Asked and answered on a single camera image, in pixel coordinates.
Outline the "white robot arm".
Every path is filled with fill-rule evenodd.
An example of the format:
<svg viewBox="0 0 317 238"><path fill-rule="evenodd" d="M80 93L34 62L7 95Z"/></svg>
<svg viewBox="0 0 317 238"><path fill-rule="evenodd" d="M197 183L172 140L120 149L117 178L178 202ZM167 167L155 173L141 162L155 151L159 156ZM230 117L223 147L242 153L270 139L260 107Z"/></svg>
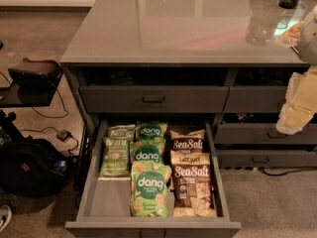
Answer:
<svg viewBox="0 0 317 238"><path fill-rule="evenodd" d="M309 64L306 72L292 74L275 126L279 133L294 135L317 113L317 6L304 20L279 35L275 42L293 48L298 57Z"/></svg>

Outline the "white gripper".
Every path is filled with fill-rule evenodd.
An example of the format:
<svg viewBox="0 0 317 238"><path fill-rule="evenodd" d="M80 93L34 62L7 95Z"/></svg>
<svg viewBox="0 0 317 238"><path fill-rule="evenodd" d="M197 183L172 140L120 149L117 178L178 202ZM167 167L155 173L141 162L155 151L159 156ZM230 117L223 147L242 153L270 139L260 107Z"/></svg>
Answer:
<svg viewBox="0 0 317 238"><path fill-rule="evenodd" d="M317 73L295 72L288 82L276 130L286 135L294 135L311 121L317 113Z"/></svg>

